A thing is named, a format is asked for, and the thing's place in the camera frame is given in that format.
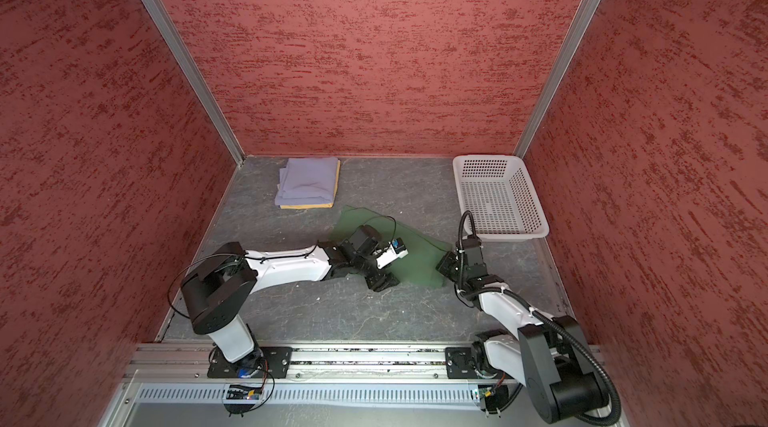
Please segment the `green skirt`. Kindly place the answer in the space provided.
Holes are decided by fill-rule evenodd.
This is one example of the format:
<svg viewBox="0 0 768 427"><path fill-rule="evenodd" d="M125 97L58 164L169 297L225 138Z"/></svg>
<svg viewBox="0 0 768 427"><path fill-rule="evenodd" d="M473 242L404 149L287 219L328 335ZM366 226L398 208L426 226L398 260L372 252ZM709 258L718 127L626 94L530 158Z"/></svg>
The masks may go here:
<svg viewBox="0 0 768 427"><path fill-rule="evenodd" d="M452 247L395 219L364 207L344 206L330 238L344 240L361 225L375 228L384 242L401 239L408 253L394 260L384 270L401 284L437 289L445 285L445 277L437 271L437 265Z"/></svg>

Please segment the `white plastic basket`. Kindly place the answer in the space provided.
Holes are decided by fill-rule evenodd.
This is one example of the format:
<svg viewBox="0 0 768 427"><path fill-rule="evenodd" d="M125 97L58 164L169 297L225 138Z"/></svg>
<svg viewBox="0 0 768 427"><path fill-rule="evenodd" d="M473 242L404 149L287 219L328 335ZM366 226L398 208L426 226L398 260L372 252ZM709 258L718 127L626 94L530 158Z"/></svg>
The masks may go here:
<svg viewBox="0 0 768 427"><path fill-rule="evenodd" d="M464 230L485 242L547 237L548 221L525 163L504 155L462 155L452 161L459 207L470 211Z"/></svg>

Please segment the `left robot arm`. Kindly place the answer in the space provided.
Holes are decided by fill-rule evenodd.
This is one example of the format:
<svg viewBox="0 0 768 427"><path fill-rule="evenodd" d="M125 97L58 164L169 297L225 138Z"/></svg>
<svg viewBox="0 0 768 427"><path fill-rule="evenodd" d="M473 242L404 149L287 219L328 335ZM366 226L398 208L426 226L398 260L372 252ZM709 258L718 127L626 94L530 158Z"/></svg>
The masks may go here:
<svg viewBox="0 0 768 427"><path fill-rule="evenodd" d="M399 284L391 265L408 255L401 238L383 237L364 224L341 241L278 252L223 245L190 270L180 290L193 331L209 337L223 359L250 375L265 366L264 355L240 310L258 291L284 284L322 282L360 275L379 292Z"/></svg>

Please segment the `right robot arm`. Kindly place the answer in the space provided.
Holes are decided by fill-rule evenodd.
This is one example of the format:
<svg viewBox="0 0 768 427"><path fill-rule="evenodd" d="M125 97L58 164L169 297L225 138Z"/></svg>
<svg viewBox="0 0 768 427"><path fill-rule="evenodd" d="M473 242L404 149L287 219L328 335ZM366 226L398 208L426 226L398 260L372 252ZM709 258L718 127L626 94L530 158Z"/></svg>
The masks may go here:
<svg viewBox="0 0 768 427"><path fill-rule="evenodd" d="M534 307L499 276L491 274L480 239L459 239L437 271L450 280L458 299L494 318L501 331L485 332L471 348L479 376L503 373L526 390L540 418L553 424L576 418L592 426L621 419L618 389L571 316L551 316Z"/></svg>

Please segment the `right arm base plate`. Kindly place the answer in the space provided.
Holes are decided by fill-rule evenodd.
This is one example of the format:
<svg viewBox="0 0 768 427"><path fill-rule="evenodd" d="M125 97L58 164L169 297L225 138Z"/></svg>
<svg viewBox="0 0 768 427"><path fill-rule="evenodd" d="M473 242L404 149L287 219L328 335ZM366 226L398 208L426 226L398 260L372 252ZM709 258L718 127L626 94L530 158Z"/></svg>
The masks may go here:
<svg viewBox="0 0 768 427"><path fill-rule="evenodd" d="M449 379L516 380L511 373L491 365L485 346L481 342L475 342L469 347L446 347L444 354Z"/></svg>

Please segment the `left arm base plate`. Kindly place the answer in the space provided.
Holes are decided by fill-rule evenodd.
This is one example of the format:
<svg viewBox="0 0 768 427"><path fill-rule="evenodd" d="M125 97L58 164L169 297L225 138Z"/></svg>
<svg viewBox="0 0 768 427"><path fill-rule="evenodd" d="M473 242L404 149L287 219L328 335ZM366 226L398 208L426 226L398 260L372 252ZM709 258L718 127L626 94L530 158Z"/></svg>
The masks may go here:
<svg viewBox="0 0 768 427"><path fill-rule="evenodd" d="M228 361L215 346L209 352L207 377L211 379L283 379L287 376L293 349L291 347L257 347L234 362Z"/></svg>

